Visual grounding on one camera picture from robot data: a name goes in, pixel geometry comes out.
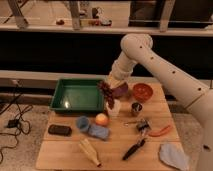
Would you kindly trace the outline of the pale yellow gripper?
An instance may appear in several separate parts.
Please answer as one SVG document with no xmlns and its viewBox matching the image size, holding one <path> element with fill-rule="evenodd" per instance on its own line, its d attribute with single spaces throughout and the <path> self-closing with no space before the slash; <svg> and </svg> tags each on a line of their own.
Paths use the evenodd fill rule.
<svg viewBox="0 0 213 171">
<path fill-rule="evenodd" d="M 110 86 L 111 89 L 114 89 L 114 88 L 121 86 L 124 83 L 124 81 L 123 80 L 117 80 L 111 74 L 109 74 L 108 77 L 107 77 L 107 83 L 108 83 L 108 85 Z"/>
</svg>

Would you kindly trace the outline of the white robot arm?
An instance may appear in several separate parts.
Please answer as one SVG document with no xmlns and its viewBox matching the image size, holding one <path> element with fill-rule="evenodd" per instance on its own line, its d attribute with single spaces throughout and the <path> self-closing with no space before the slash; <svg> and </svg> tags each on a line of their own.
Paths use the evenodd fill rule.
<svg viewBox="0 0 213 171">
<path fill-rule="evenodd" d="M 144 66 L 203 127 L 196 171 L 213 171 L 213 89 L 157 55 L 152 46 L 148 34 L 125 35 L 107 82 L 117 87 L 131 76 L 137 64 Z"/>
</svg>

